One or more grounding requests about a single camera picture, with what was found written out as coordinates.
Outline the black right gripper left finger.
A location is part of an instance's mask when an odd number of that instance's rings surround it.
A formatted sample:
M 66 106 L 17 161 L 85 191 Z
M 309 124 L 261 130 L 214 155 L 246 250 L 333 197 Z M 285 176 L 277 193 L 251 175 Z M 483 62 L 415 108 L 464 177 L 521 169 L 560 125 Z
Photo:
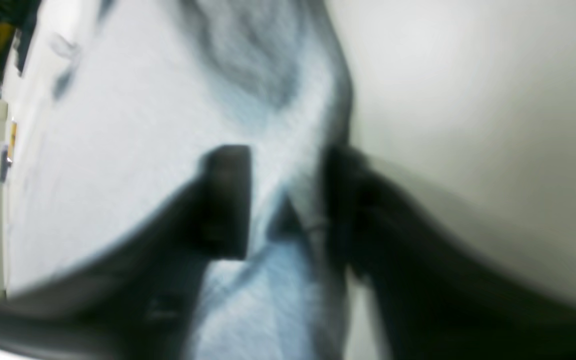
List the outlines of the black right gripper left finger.
M 225 145 L 114 248 L 0 300 L 0 350 L 42 360 L 178 360 L 210 262 L 241 260 L 252 159 Z

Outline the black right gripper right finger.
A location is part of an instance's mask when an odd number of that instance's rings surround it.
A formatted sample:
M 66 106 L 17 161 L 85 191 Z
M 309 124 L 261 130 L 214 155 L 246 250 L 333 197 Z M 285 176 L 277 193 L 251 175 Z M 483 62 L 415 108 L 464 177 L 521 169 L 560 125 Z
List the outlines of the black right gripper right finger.
M 327 250 L 368 278 L 396 360 L 576 360 L 576 308 L 466 255 L 348 146 L 326 153 Z

